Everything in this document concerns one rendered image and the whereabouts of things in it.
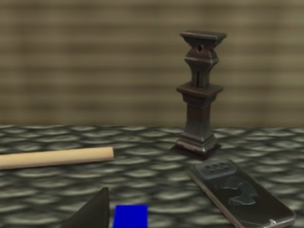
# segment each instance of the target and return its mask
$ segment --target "brown wall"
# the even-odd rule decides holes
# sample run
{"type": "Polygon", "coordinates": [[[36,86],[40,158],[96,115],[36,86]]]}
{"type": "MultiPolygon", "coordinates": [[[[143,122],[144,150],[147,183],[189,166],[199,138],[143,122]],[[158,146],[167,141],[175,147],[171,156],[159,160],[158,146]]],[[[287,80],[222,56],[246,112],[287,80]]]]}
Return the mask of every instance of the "brown wall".
{"type": "Polygon", "coordinates": [[[0,124],[182,125],[184,30],[225,32],[216,126],[304,125],[303,0],[1,0],[0,124]]]}

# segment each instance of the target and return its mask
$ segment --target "beige cylinder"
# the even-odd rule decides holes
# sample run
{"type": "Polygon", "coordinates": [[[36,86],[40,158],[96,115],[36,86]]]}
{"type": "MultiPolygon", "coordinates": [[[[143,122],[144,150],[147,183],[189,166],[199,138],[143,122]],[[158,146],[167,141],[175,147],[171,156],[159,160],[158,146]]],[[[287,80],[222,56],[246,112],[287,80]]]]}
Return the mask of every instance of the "beige cylinder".
{"type": "Polygon", "coordinates": [[[0,155],[0,170],[113,160],[112,147],[0,155]]]}

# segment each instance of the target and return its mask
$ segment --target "hole in pillar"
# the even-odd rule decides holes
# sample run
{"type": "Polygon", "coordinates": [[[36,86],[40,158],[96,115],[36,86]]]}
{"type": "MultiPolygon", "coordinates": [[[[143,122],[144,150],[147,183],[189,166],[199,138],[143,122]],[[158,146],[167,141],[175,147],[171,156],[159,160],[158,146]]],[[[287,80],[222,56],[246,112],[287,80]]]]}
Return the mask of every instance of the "hole in pillar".
{"type": "Polygon", "coordinates": [[[195,82],[195,86],[198,88],[199,86],[200,86],[200,72],[199,71],[197,71],[196,72],[196,82],[195,82]]]}
{"type": "Polygon", "coordinates": [[[198,50],[198,52],[201,52],[202,49],[203,49],[202,45],[198,44],[198,45],[197,45],[197,50],[198,50]]]}

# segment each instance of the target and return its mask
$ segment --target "blue cube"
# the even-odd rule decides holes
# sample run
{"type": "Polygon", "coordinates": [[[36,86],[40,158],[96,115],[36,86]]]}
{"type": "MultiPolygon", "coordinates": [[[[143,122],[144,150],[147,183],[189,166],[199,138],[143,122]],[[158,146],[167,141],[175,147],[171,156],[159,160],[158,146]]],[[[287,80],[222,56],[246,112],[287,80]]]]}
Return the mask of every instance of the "blue cube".
{"type": "Polygon", "coordinates": [[[113,228],[148,228],[148,205],[116,205],[113,228]]]}

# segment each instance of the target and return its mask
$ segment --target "cobblestone surface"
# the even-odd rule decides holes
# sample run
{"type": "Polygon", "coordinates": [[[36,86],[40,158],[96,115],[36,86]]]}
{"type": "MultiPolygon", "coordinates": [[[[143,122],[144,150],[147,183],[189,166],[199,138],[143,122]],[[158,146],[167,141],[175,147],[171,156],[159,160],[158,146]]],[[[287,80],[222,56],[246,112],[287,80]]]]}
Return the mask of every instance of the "cobblestone surface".
{"type": "MultiPolygon", "coordinates": [[[[218,128],[217,157],[237,162],[297,214],[304,227],[304,129],[218,128]]],[[[0,228],[57,228],[102,187],[116,204],[149,204],[149,228],[230,228],[174,154],[180,129],[0,126],[0,154],[113,146],[115,160],[0,171],[0,228]]]]}

